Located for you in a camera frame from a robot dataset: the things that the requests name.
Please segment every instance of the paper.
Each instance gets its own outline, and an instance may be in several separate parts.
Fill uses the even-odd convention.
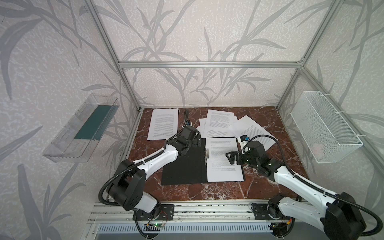
[[[207,137],[234,137],[235,135],[228,129],[234,122],[233,113],[208,110],[207,120],[205,121],[202,138]]]
[[[231,165],[225,156],[227,152],[237,151],[235,138],[208,138],[207,180],[208,182],[244,181],[240,165]]]
[[[207,120],[206,118],[199,118],[200,126],[198,126],[196,129],[200,132],[200,134],[202,134],[204,131],[206,120]]]
[[[177,133],[179,109],[154,109],[147,140],[168,139]]]
[[[256,135],[261,135],[261,134],[270,135],[271,137],[273,137],[272,134],[270,134],[267,130],[265,130],[262,126],[257,124],[257,122],[252,120],[247,115],[237,120],[237,122],[233,123],[228,128],[235,134],[236,137],[247,135],[249,139],[251,139]],[[275,144],[275,141],[268,137],[258,137],[255,140],[263,144],[264,149],[266,151],[273,144]]]

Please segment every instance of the black folder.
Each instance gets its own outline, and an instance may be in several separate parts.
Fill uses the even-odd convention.
[[[187,155],[165,165],[161,185],[208,183],[205,145],[202,138],[200,147],[191,147]]]

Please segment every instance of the wallpaper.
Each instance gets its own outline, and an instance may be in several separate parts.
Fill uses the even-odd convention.
[[[332,1],[94,2],[120,61],[298,61]],[[275,106],[293,72],[125,71],[142,106]]]
[[[126,76],[143,106],[275,106],[292,68],[142,68]]]
[[[78,239],[137,115],[83,1],[0,1],[0,239]],[[42,156],[90,93],[120,107],[87,163]]]
[[[355,201],[384,218],[384,178],[374,169],[371,161],[358,149],[336,163],[319,164],[314,159],[308,145],[293,121],[290,113],[303,91],[315,91],[303,76],[299,76],[293,89],[279,110],[284,126],[293,141],[295,149],[311,181],[337,193],[346,192]],[[376,222],[365,213],[367,230]],[[383,239],[384,233],[368,237]]]
[[[384,1],[342,5],[306,67],[384,157]]]

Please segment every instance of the transparent plastic bin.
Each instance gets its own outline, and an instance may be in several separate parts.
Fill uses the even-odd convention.
[[[319,91],[303,92],[291,116],[317,163],[339,162],[362,146],[340,112]]]
[[[99,106],[110,107],[101,107],[103,114],[99,115],[98,121],[90,119],[87,122]],[[92,93],[46,147],[43,156],[54,162],[87,162],[118,108],[117,97],[97,96]],[[91,125],[86,130],[82,128],[85,123],[87,126]]]

